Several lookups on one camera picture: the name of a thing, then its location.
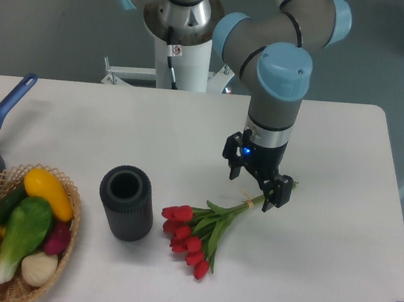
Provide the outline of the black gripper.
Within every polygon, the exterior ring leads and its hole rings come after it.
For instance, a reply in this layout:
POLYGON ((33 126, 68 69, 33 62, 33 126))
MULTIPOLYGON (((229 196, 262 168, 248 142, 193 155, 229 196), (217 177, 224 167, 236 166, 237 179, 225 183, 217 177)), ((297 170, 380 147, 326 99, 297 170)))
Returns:
POLYGON ((230 135, 222 156, 228 161, 229 179, 238 177, 242 168, 254 176, 264 193, 262 211, 267 212, 272 207, 282 207, 290 200, 294 180, 291 176, 281 175, 278 170, 287 144, 265 148, 253 142, 253 137, 248 128, 230 135))

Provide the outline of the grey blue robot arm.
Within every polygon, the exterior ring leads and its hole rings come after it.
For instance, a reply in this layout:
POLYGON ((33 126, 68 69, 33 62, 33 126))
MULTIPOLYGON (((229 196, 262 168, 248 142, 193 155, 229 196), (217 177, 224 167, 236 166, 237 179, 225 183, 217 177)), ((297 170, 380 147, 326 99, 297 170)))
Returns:
POLYGON ((216 53, 250 91, 243 131, 228 137, 223 156, 230 178, 250 173, 265 210, 285 205, 293 186, 279 164, 309 89, 310 52, 345 38, 352 12, 344 0, 276 0, 278 14, 255 21, 225 13, 219 0, 119 0, 143 12, 154 38, 155 78, 161 89, 203 92, 216 53))

